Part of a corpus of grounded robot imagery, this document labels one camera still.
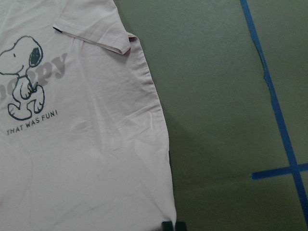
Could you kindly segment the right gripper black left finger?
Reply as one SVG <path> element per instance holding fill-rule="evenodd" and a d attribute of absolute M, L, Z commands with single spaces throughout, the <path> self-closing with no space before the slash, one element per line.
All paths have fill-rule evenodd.
<path fill-rule="evenodd" d="M 171 221 L 163 221 L 161 227 L 162 231 L 173 231 L 173 223 Z"/>

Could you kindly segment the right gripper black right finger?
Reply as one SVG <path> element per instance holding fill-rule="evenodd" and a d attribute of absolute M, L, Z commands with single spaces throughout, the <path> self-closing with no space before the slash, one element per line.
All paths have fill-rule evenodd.
<path fill-rule="evenodd" d="M 175 224 L 175 231 L 187 231 L 187 225 L 184 221 L 177 221 Z"/>

